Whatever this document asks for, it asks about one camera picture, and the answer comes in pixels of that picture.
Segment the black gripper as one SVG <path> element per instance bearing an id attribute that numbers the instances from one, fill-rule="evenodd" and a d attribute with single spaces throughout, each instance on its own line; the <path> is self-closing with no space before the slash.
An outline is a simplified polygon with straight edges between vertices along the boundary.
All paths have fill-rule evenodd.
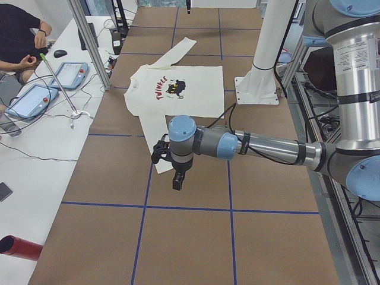
<path id="1" fill-rule="evenodd" d="M 174 190 L 180 191 L 182 189 L 182 184 L 185 180 L 185 175 L 186 175 L 186 169 L 184 168 L 179 168 L 175 169 L 175 175 L 172 180 L 172 188 Z"/>
<path id="2" fill-rule="evenodd" d="M 191 13 L 191 0 L 186 0 L 186 11 L 187 14 Z"/>

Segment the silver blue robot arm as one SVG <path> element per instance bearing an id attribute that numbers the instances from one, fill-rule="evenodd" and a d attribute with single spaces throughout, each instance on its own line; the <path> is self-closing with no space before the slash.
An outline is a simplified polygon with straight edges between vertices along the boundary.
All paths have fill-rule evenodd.
<path id="1" fill-rule="evenodd" d="M 240 154 L 305 166 L 360 198 L 379 200 L 379 2 L 308 1 L 304 34 L 323 37 L 333 49 L 339 141 L 309 142 L 300 108 L 291 111 L 296 140 L 207 128 L 190 116 L 175 116 L 163 137 L 175 170 L 173 189 L 181 189 L 194 155 L 231 160 Z"/>

